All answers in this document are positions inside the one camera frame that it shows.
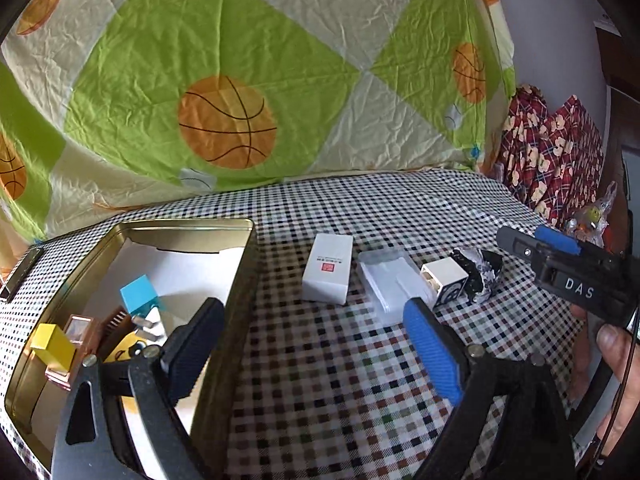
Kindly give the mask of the right hand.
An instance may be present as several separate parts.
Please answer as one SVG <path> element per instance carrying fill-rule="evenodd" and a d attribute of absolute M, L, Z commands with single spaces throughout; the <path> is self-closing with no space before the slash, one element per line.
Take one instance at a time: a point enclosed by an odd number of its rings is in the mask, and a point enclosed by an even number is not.
<path fill-rule="evenodd" d="M 608 367 L 612 370 L 613 375 L 619 382 L 623 382 L 624 380 L 628 352 L 633 342 L 634 338 L 632 338 L 626 330 L 610 324 L 603 324 L 598 331 L 596 344 L 602 358 L 606 364 L 608 364 Z M 572 378 L 570 378 L 570 390 L 568 390 L 570 402 L 574 402 L 583 396 L 589 385 L 588 366 L 591 362 L 591 346 L 587 326 L 584 326 L 576 336 L 573 359 Z M 634 359 L 632 360 L 622 400 L 620 401 L 620 407 L 618 408 L 615 422 L 613 422 L 608 437 L 605 438 L 604 436 L 610 424 L 612 411 L 606 413 L 605 418 L 601 420 L 597 430 L 598 438 L 604 442 L 601 453 L 602 456 L 609 456 L 612 453 L 626 427 L 629 425 L 632 416 L 634 416 L 638 404 L 639 346 L 636 346 Z"/>

